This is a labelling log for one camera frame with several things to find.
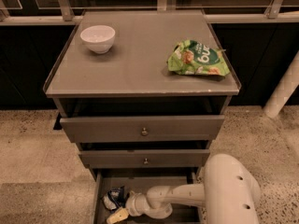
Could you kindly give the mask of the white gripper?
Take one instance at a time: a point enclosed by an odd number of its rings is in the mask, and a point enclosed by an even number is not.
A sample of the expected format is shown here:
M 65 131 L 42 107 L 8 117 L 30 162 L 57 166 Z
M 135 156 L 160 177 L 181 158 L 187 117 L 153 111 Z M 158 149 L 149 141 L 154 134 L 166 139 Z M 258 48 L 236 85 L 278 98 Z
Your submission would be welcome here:
M 111 214 L 107 218 L 107 224 L 116 224 L 121 222 L 128 218 L 129 215 L 132 217 L 140 217 L 142 215 L 146 215 L 150 210 L 146 196 L 132 190 L 129 192 L 129 198 L 126 201 L 125 208 L 120 207 Z

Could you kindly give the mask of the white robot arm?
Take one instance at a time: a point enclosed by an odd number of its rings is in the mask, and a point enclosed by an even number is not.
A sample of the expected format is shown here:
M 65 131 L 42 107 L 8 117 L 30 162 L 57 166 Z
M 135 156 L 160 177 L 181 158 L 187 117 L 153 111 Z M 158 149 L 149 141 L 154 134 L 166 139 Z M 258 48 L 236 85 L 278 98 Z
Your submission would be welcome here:
M 111 214 L 107 224 L 142 215 L 165 219 L 172 214 L 174 203 L 204 206 L 206 224 L 259 224 L 255 205 L 260 198 L 260 186 L 246 167 L 230 155 L 216 154 L 206 162 L 202 183 L 154 186 L 145 194 L 131 192 L 125 206 Z

